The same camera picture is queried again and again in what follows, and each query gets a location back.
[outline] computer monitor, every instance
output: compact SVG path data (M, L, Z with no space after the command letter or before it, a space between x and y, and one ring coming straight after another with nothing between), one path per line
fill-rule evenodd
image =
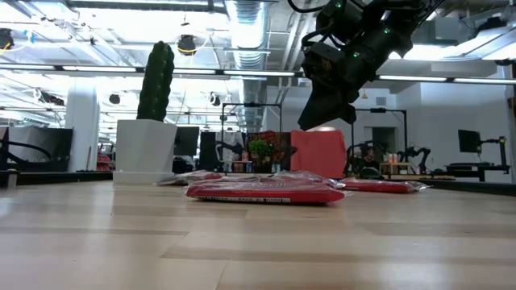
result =
M176 132L174 155L195 156L199 140L199 127L179 126Z
M459 147L464 153L482 153L481 134L471 130L459 130Z

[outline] red snack bag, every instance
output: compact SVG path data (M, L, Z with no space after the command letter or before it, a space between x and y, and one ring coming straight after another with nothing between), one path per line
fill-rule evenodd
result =
M187 172L182 174L176 174L170 178L167 178L165 180L159 181L156 183L156 185L188 185L195 181L201 181L201 180L217 180L223 178L218 173L214 172L208 172L206 170L199 170L196 172Z
M373 193L415 193L427 186L420 182L393 182L385 180L357 180L346 178L340 181L346 185L346 190Z
M332 180L331 178L326 178L322 176L318 176L317 174L314 174L312 172L308 171L298 171L298 172L288 172L288 171L282 171L277 174L275 174L272 177L273 180L303 180L303 181L310 181L314 184L326 184L328 186L331 186L334 189L343 189L344 184Z
M203 185L203 184L213 184L219 182L261 182L262 179L266 177L260 176L222 176L222 178L216 180L201 180L195 181L192 185Z
M190 186L187 197L208 201L270 203L327 203L344 198L344 193L324 184L307 182L222 182Z

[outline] white column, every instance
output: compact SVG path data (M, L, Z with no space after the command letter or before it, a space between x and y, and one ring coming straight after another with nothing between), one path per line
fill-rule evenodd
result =
M513 76L511 73L511 66L506 67L498 67L499 70L503 73L503 77L505 79L513 79L516 76ZM514 87L512 85L506 85L506 99L510 100L514 97ZM509 123L509 136L507 139L509 142L506 144L506 153L507 153L507 163L511 166L510 174L512 176L512 182L516 183L516 117L514 116L512 110L509 108L509 102L506 102L507 106L507 114L508 114L508 123Z
M97 170L100 105L94 80L74 78L66 103L66 128L73 128L69 172Z

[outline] potted cactus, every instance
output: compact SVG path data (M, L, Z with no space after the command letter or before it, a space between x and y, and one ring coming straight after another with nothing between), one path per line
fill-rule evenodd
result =
M164 123L169 105L174 54L162 41L148 57L136 120L119 120L117 183L152 184L172 175L177 127Z

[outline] potted plant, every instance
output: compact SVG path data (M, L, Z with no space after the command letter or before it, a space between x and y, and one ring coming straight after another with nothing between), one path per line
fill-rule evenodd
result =
M162 41L148 57L136 120L119 120L116 172L119 183L152 184L172 175L177 127L164 123L169 105L174 54Z
M249 151L252 158L256 161L255 172L267 173L271 171L270 159L274 153L274 146L266 143L262 139L254 140L249 143Z

